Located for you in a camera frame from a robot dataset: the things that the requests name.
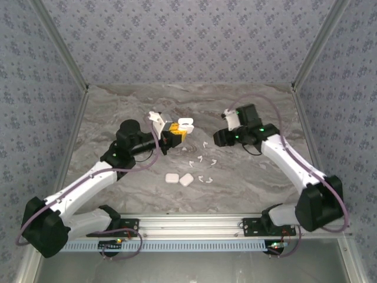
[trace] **white object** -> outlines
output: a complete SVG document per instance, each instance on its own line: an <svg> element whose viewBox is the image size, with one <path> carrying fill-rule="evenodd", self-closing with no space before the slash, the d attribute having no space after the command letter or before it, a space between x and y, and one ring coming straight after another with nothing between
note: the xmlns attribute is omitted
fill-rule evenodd
<svg viewBox="0 0 377 283"><path fill-rule="evenodd" d="M167 173L165 175L165 182L168 184L177 184L179 182L179 175L176 173Z"/></svg>
<svg viewBox="0 0 377 283"><path fill-rule="evenodd" d="M272 222L276 226L299 225L295 214L295 203L279 205L269 211Z"/></svg>
<svg viewBox="0 0 377 283"><path fill-rule="evenodd" d="M179 118L178 119L178 130L187 131L187 134L191 134L194 130L194 119L192 118Z"/></svg>
<svg viewBox="0 0 377 283"><path fill-rule="evenodd" d="M286 141L289 151L292 152L297 159L299 159L306 167L310 168L313 173L316 173L320 177L326 176L321 171L315 169L310 165L301 155L299 155L292 146ZM311 183L313 185L319 183L310 173L305 171L300 165L298 165L285 151L279 134L274 134L262 142L262 153L271 159L275 164L283 171L283 173L294 184L297 191L301 195L301 192L306 188L306 184Z"/></svg>
<svg viewBox="0 0 377 283"><path fill-rule="evenodd" d="M158 139L161 139L161 133L165 130L168 131L171 124L171 118L169 115L160 114L157 112L149 112L149 120L152 121L153 130L156 133Z"/></svg>
<svg viewBox="0 0 377 283"><path fill-rule="evenodd" d="M111 218L103 209L72 216L65 225L71 228L68 240L74 240L97 231L104 231L110 225Z"/></svg>
<svg viewBox="0 0 377 283"><path fill-rule="evenodd" d="M191 184L194 180L193 175L190 173L185 174L181 179L179 179L179 182L182 186L187 187L189 184Z"/></svg>
<svg viewBox="0 0 377 283"><path fill-rule="evenodd" d="M225 109L224 115L228 123L228 130L232 131L241 126L240 119L235 110L229 111L229 109Z"/></svg>
<svg viewBox="0 0 377 283"><path fill-rule="evenodd" d="M106 162L97 162L87 173L82 175L80 178L71 183L65 189L45 198L46 204L48 205L55 199L58 199L69 188L73 187L75 184L83 180L83 178L91 176L96 171L110 168L113 167ZM85 183L79 186L79 188L67 194L65 198L61 199L61 202L51 206L51 210L60 211L59 216L62 219L63 223L67 225L67 220L71 218L71 216L77 211L77 209L79 209L85 202L90 200L98 192L100 192L107 186L115 183L116 181L117 172L111 171L98 174L93 178L87 180Z"/></svg>
<svg viewBox="0 0 377 283"><path fill-rule="evenodd" d="M289 151L300 160L306 167L310 168L311 172L320 177L326 175L310 165L301 155L299 155L292 146L285 140L286 146ZM319 181L312 176L312 174L305 171L299 166L287 153L282 145L279 134L274 134L262 142L262 153L269 159L275 162L275 164L283 171L283 173L294 184L297 191L301 195L302 190L306 188L306 184L311 183L313 185L319 183ZM282 225L297 225L298 221L295 215L295 204L283 204L279 205L269 211L272 222L276 226Z"/></svg>

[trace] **cable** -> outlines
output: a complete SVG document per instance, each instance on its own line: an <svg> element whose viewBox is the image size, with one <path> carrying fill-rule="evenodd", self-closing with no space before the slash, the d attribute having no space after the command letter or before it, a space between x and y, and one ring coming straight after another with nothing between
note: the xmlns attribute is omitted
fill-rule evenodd
<svg viewBox="0 0 377 283"><path fill-rule="evenodd" d="M149 154L149 156L148 156L146 159L144 159L144 160L142 160L142 161L135 160L135 162L145 162L145 161L147 161L149 158L151 158L152 154L153 154L153 150L151 151L151 154Z"/></svg>
<svg viewBox="0 0 377 283"><path fill-rule="evenodd" d="M137 248L137 250L131 254L131 255L127 255L127 256L117 256L116 258L111 258L109 256L106 256L105 255L105 250L106 248L109 246L109 245L105 245L104 248L102 249L101 251L101 254L102 256L105 258L105 259L109 259L110 261L121 261L123 259L130 259L130 258L133 258L135 256L137 256L140 251L141 251L141 248L143 247L143 237L140 235L139 232L137 232L135 229L131 229L131 228L121 228L121 229L115 229L115 230L109 230L109 231L100 231L100 232L94 232L94 234L97 234L97 235L103 235L103 234L111 234L111 233L116 233L116 232L123 232L123 231L127 231L127 232L133 232L135 233L139 239L140 239L140 244L139 244L139 247Z"/></svg>
<svg viewBox="0 0 377 283"><path fill-rule="evenodd" d="M77 189L79 186L81 186L87 180L95 177L98 174L102 174L102 173L105 173L105 172L125 172L125 173L131 173L131 172L143 171L143 170L146 170L146 169L150 168L157 161L157 159L160 157L160 151L159 151L160 146L158 145L158 138L156 136L156 133L153 130L152 124L148 123L147 121L145 121L145 122L147 123L149 129L151 130L154 142L156 144L156 156L154 156L154 159L151 161L151 163L149 163L148 165L146 165L144 167L139 167L139 168L135 168L135 169L120 169L120 168L102 169L102 170L96 171L93 174L91 174L91 175L83 178L82 180L80 180L79 182L77 182L74 186L72 186L71 188L69 188L68 190L66 190L64 193L62 193L60 197L58 197L57 199L53 200L51 203L49 203L48 205L44 206L42 209L40 209L35 214L33 214L25 222L25 224L23 224L21 226L21 229L19 230L19 232L17 234L16 240L15 240L15 244L17 246L28 245L29 242L20 243L19 240L20 240L22 234L25 232L26 228L31 224L31 222L33 222L35 220L35 218L37 218L39 215L41 215L43 212L45 212L47 209L49 209L50 207L52 207L54 204L56 204L61 199L65 198L66 195L68 195L69 193L71 193L73 190Z"/></svg>
<svg viewBox="0 0 377 283"><path fill-rule="evenodd" d="M245 149L245 151L246 151L248 154L252 155L252 156L261 156L261 155L262 155L262 153L256 154L256 153L251 153L251 152L249 152L249 151L245 148L245 145L244 145L244 144L242 144L242 148Z"/></svg>
<svg viewBox="0 0 377 283"><path fill-rule="evenodd" d="M274 254L276 254L278 258L286 258L287 256L290 256L290 255L294 254L297 251L297 249L299 248L299 246L301 244L301 238L302 238L301 227L298 225L297 228L299 229L299 239L297 240L296 246L290 252L288 252L288 253L286 253L284 255L281 255L277 251L274 251L272 248L267 248L267 249L270 252L273 252Z"/></svg>
<svg viewBox="0 0 377 283"><path fill-rule="evenodd" d="M279 130L280 130L280 139L282 141L282 145L285 149L285 151L288 153L288 155L298 164L302 167L302 169L304 169L305 171L307 171L309 174L311 174L314 178L316 178L318 181L320 181L333 195L334 197L336 198L336 200L338 201L340 207L342 208L342 212L343 212L343 215L344 215L344 223L343 223L343 226L337 230L331 230L331 229L328 229L326 227L322 227L323 230L325 231L328 231L328 232L331 232L331 233L339 233L339 232L343 232L345 229L347 229L348 225L349 225L349 215L348 215L348 212L347 212L347 209L346 209L346 206L344 204L344 202L342 201L342 199L340 198L340 196L338 195L337 192L335 192L334 188L330 186L330 184L328 184L328 182L326 182L326 180L320 176L318 176L316 173L312 172L310 168L306 167L305 164L303 164L290 150L289 148L287 147L287 144L286 144L286 140L284 138L284 134L283 134L283 119L280 115L280 111L279 109L277 108L277 106L275 105L274 102L272 102L271 99L269 99L268 97L262 95L262 94L258 94L258 93L255 93L255 94L245 94L243 96L240 96L234 103L232 103L229 107L229 110L233 109L233 107L243 98L246 98L246 97L260 97L264 100L266 100L275 110L275 113L277 115L277 119L279 120Z"/></svg>
<svg viewBox="0 0 377 283"><path fill-rule="evenodd" d="M288 245L289 245L290 244L290 233L286 229L282 229L282 233L288 235L288 237L289 237Z"/></svg>

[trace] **white small piece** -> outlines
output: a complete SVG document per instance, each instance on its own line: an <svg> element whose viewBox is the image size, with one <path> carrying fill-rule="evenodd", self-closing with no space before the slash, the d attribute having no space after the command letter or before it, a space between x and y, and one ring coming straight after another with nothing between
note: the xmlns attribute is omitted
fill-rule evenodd
<svg viewBox="0 0 377 283"><path fill-rule="evenodd" d="M225 119L228 123L228 130L232 131L241 126L240 119L236 110L225 109L224 111Z"/></svg>
<svg viewBox="0 0 377 283"><path fill-rule="evenodd" d="M192 118L179 118L178 119L178 130L187 131L187 134L191 134L194 130L194 119Z"/></svg>
<svg viewBox="0 0 377 283"><path fill-rule="evenodd" d="M168 184L177 184L179 182L179 175L176 173L167 173L165 175L165 182Z"/></svg>
<svg viewBox="0 0 377 283"><path fill-rule="evenodd" d="M152 121L153 130L156 133L158 139L161 139L161 133L164 130L166 121L164 121L161 118L160 113L156 113L156 112L153 112L153 111L149 112L149 120Z"/></svg>
<svg viewBox="0 0 377 283"><path fill-rule="evenodd" d="M182 186L187 187L189 184L191 184L194 180L193 175L190 173L185 174L181 179L179 179L179 182Z"/></svg>

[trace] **wall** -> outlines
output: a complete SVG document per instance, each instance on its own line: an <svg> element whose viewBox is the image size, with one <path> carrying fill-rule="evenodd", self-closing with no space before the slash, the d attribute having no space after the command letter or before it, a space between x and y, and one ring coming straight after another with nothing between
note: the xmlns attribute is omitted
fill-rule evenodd
<svg viewBox="0 0 377 283"><path fill-rule="evenodd" d="M28 1L0 11L0 282L12 282L25 205L52 191L81 91Z"/></svg>
<svg viewBox="0 0 377 283"><path fill-rule="evenodd" d="M326 172L343 181L371 282L377 282L376 36L376 1L351 0L299 91Z"/></svg>
<svg viewBox="0 0 377 283"><path fill-rule="evenodd" d="M90 84L291 82L333 0L44 0Z"/></svg>

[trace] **metal frame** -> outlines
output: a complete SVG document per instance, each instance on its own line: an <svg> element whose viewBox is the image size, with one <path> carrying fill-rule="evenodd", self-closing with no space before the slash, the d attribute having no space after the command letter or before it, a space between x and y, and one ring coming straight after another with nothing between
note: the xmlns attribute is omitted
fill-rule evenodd
<svg viewBox="0 0 377 283"><path fill-rule="evenodd" d="M300 115L300 120L304 129L306 129L305 136L309 140L307 133L310 133L307 126L307 119L305 112L302 109L302 103L299 96L294 92L297 111ZM71 133L70 140L65 152L64 161L60 168L57 181L55 183L55 192L62 189L64 179L68 171L68 166L73 153L73 147L80 129L82 118L84 116L85 108L88 101L88 94L85 93L81 100L80 109L77 114L74 129ZM317 166L320 170L323 169L320 163L316 164L315 160L319 160L318 152L315 150L314 143L308 143L308 148L313 158L313 165ZM243 236L242 228L239 226L242 218L259 217L260 214L239 213L239 214L123 214L122 218L139 218L140 219L140 233L146 239L153 240L240 240L246 239ZM335 221L330 228L336 229L341 226L342 221ZM361 259L356 249L355 241L352 239L350 230L346 231L343 235L327 233L318 229L312 233L303 231L303 239L336 239L338 238L339 247L343 251L343 261L352 283L368 283L365 271L361 264ZM86 241L88 238L81 238L79 241ZM27 283L33 282L38 266L40 263L41 255L33 248L28 247L24 258L19 267L17 282Z"/></svg>
<svg viewBox="0 0 377 283"><path fill-rule="evenodd" d="M68 242L62 252L102 252L98 240ZM132 239L121 244L106 246L104 252L135 252L140 240ZM143 252L266 252L264 240L143 240Z"/></svg>
<svg viewBox="0 0 377 283"><path fill-rule="evenodd" d="M297 72L295 82L295 90L300 90L303 82L307 75L309 75L315 61L317 60L319 54L323 50L327 40L331 36L333 30L336 27L340 17L343 15L344 10L347 8L350 0L336 0L332 5L325 21L323 22L314 42L307 53L304 62L300 66L299 71Z"/></svg>
<svg viewBox="0 0 377 283"><path fill-rule="evenodd" d="M58 29L56 28L54 21L52 20L42 0L29 0L29 3L37 14L41 25L45 28L51 41L54 43L57 51L60 53L63 62L71 72L73 79L77 83L77 86L79 86L82 91L85 91L87 89L85 79L82 76L81 71L78 68L75 60L73 59L62 36L58 32Z"/></svg>

